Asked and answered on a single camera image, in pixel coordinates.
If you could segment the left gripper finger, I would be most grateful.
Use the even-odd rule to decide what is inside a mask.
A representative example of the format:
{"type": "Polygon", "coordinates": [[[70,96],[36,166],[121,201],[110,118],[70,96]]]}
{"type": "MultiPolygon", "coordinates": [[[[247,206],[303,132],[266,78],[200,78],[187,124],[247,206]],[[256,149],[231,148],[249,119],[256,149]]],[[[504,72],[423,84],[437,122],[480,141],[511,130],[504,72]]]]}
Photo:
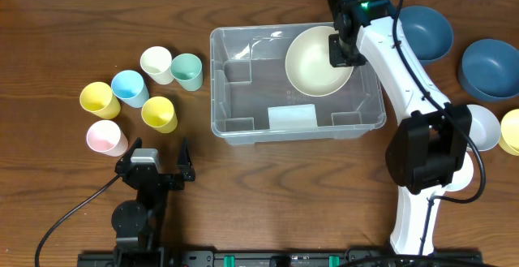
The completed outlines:
{"type": "Polygon", "coordinates": [[[129,164],[131,162],[131,157],[136,149],[142,148],[142,139],[137,137],[135,142],[128,148],[128,150],[122,155],[122,157],[117,161],[118,166],[123,166],[129,164]]]}
{"type": "Polygon", "coordinates": [[[188,140],[184,138],[177,160],[177,168],[181,174],[194,174],[195,169],[188,150],[188,140]]]}

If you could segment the beige large bowl top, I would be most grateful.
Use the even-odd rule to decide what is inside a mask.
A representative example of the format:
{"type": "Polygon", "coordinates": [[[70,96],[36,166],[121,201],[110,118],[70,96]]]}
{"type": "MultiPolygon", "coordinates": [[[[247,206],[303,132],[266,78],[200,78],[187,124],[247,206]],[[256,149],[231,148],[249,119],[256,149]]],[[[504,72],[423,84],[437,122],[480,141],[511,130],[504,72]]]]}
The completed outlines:
{"type": "Polygon", "coordinates": [[[330,64],[328,37],[334,32],[329,26],[309,28],[290,44],[285,72],[299,92],[310,97],[325,97],[338,91],[350,79],[353,67],[330,64]]]}

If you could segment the dark blue bowl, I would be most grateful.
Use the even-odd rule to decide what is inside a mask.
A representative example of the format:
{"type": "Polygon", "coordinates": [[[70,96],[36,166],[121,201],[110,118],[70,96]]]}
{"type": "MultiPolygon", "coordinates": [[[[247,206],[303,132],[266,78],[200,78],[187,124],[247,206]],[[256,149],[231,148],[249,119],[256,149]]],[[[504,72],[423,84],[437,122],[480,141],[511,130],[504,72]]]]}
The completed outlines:
{"type": "Polygon", "coordinates": [[[438,11],[427,6],[401,10],[405,37],[419,62],[425,67],[445,57],[453,46],[453,28],[438,11]]]}
{"type": "Polygon", "coordinates": [[[464,91],[480,101],[518,96],[518,49],[507,42],[482,39],[461,57],[457,78],[464,91]]]}

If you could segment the light grey small bowl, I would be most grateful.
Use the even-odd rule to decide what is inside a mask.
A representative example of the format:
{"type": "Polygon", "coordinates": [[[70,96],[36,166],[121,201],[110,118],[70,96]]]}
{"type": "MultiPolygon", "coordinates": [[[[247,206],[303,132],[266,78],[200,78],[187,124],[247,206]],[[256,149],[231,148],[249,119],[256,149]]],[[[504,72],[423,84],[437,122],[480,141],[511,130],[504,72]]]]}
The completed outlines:
{"type": "Polygon", "coordinates": [[[487,108],[468,105],[472,116],[470,138],[480,152],[493,149],[500,140],[501,127],[497,117],[487,108]]]}

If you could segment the white small bowl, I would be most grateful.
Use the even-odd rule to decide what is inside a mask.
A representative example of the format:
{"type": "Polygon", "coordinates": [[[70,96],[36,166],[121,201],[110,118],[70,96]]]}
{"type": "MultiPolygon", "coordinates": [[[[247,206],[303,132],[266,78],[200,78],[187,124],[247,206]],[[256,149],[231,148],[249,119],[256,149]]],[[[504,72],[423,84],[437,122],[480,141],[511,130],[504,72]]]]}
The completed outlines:
{"type": "Polygon", "coordinates": [[[474,176],[474,163],[468,152],[465,153],[461,168],[453,173],[452,182],[445,187],[447,192],[458,192],[466,188],[474,176]]]}

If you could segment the yellow small bowl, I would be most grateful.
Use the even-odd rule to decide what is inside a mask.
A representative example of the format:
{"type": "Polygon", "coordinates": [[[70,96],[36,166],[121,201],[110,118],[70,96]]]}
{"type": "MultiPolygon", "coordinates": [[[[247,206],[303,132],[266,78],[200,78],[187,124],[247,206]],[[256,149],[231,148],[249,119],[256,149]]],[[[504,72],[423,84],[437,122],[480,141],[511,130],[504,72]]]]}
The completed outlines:
{"type": "Polygon", "coordinates": [[[519,109],[509,111],[501,120],[499,146],[513,156],[518,155],[519,109]]]}

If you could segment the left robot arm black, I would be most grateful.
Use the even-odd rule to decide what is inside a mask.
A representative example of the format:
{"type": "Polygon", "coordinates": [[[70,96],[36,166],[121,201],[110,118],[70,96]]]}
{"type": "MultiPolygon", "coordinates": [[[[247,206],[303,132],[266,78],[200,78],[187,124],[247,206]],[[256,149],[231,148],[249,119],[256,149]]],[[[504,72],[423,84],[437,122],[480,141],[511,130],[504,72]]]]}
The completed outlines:
{"type": "Polygon", "coordinates": [[[115,173],[137,191],[134,200],[121,203],[112,214],[118,250],[126,253],[160,250],[161,226],[169,193],[182,191],[186,182],[195,181],[187,139],[182,141],[177,168],[176,174],[162,172],[158,151],[144,149],[140,138],[116,162],[115,173]]]}

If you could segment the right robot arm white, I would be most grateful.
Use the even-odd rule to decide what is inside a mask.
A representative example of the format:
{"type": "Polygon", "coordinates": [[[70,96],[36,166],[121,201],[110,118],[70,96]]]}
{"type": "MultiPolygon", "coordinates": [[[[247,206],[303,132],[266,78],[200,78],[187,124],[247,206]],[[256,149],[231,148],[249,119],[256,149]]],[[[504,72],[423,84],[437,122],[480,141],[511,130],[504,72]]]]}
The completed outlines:
{"type": "Polygon", "coordinates": [[[327,0],[335,33],[333,67],[370,65],[392,103],[397,131],[385,152],[398,186],[397,220],[389,242],[396,254],[429,256],[440,199],[474,177],[467,153],[472,116],[433,84],[406,39],[390,0],[327,0]]]}

